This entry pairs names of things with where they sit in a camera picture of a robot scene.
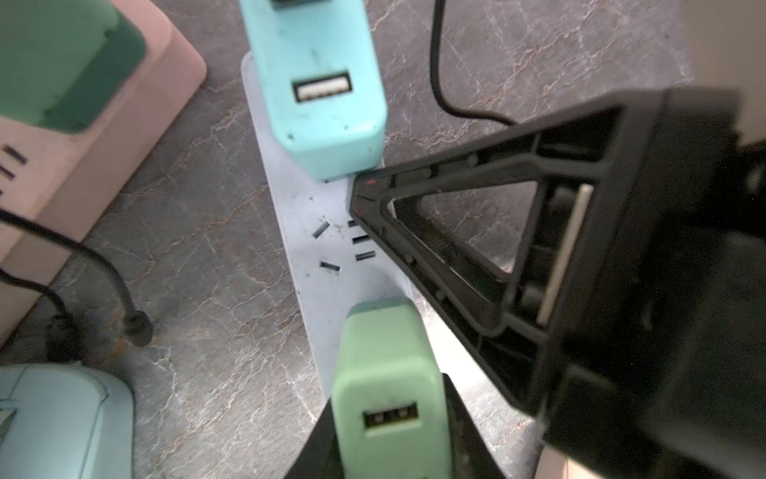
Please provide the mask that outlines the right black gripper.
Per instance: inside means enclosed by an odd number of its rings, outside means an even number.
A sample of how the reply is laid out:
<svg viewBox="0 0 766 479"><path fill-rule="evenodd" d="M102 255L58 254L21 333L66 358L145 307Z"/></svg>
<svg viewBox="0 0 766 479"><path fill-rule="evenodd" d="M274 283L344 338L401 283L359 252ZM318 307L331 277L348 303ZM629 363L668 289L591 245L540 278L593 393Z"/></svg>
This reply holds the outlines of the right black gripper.
<svg viewBox="0 0 766 479"><path fill-rule="evenodd" d="M739 95L630 92L548 123L574 192L528 399L546 441L610 478L765 474L765 206Z"/></svg>

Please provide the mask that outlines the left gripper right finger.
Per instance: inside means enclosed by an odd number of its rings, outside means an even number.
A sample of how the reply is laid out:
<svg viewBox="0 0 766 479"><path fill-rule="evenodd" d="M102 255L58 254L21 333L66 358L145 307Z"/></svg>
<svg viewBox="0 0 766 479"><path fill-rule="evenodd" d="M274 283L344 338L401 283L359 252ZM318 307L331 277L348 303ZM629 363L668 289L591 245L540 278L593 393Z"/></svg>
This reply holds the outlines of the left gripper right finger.
<svg viewBox="0 0 766 479"><path fill-rule="evenodd" d="M503 479L503 471L485 444L453 381L446 373L442 377L452 447L452 477Z"/></svg>

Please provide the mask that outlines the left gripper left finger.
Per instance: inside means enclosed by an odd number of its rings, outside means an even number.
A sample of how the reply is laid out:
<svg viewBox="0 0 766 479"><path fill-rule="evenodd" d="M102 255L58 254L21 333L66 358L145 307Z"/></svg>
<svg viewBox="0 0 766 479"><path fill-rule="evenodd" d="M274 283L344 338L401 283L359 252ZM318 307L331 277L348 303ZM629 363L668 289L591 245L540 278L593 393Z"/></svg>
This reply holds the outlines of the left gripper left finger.
<svg viewBox="0 0 766 479"><path fill-rule="evenodd" d="M297 459L284 479L342 479L331 400L328 399Z"/></svg>

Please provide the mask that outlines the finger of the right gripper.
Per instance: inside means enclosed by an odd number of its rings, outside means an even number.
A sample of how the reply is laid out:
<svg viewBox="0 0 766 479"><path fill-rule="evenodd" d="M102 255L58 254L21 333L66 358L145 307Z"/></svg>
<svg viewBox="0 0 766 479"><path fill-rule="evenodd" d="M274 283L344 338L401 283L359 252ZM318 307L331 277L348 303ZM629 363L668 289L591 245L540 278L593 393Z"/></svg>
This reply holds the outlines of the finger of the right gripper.
<svg viewBox="0 0 766 479"><path fill-rule="evenodd" d="M353 219L522 411L578 190L594 183L621 115L564 111L353 182Z"/></svg>

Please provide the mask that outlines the light blue power strip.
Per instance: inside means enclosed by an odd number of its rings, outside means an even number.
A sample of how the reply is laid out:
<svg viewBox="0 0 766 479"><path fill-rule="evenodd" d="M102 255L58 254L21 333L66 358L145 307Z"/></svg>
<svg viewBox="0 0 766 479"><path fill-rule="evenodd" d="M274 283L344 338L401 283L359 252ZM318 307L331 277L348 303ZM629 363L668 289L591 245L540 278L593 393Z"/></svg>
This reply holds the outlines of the light blue power strip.
<svg viewBox="0 0 766 479"><path fill-rule="evenodd" d="M311 180L275 140L251 53L241 60L241 77L313 360L328 394L351 307L389 297L409 297L421 309L425 303L405 273L354 225L350 179Z"/></svg>

